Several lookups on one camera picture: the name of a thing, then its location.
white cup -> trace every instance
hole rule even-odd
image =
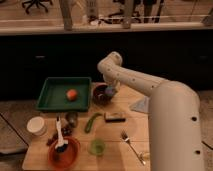
[[[31,118],[27,123],[27,130],[37,136],[43,135],[47,130],[44,119],[40,116]]]

green cup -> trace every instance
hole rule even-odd
[[[96,156],[103,155],[105,150],[105,143],[101,139],[94,139],[90,143],[89,152]]]

floor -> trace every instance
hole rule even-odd
[[[55,26],[63,28],[63,19],[60,11],[58,0],[53,0],[53,5],[45,2],[45,6],[49,9],[46,13],[42,7],[30,8],[30,14],[25,12],[22,7],[22,2],[26,0],[6,0],[0,3],[0,29],[5,28],[31,28],[31,27],[47,27]],[[164,0],[164,5],[161,11],[160,23],[167,22],[194,22],[202,21],[208,15],[213,7],[212,0]],[[154,17],[159,10],[160,0],[153,5],[153,10],[150,16],[150,23],[154,23]],[[84,16],[85,1],[84,0],[69,0],[70,11],[72,16],[73,25],[82,26],[85,24]],[[108,15],[118,12],[123,8],[119,3],[113,3],[112,0],[99,0],[98,11],[99,15],[108,19]],[[143,18],[144,8],[143,5],[138,5],[136,8],[140,13],[141,19]]]
[[[200,91],[198,95],[201,100],[200,119],[202,140],[213,146],[213,91]],[[36,101],[8,101],[0,102],[2,116],[7,119],[18,134],[0,118],[0,150],[1,152],[24,151],[30,143],[32,135],[26,130],[27,121],[39,115],[35,110]],[[213,170],[213,151],[203,145],[206,171]],[[22,170],[24,154],[0,155],[0,168],[2,171]]]

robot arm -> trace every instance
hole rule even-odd
[[[152,171],[204,171],[199,98],[187,85],[121,67],[110,53],[98,63],[107,84],[117,81],[150,97],[149,137]]]
[[[98,63],[98,70],[103,74],[107,84],[114,85],[119,81],[146,96],[150,96],[159,84],[166,81],[160,77],[122,68],[121,65],[122,57],[117,52],[110,53]]]

green tray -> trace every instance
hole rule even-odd
[[[78,97],[69,101],[66,92],[76,89]],[[43,112],[87,111],[90,105],[90,77],[48,77],[41,90],[37,110]]]

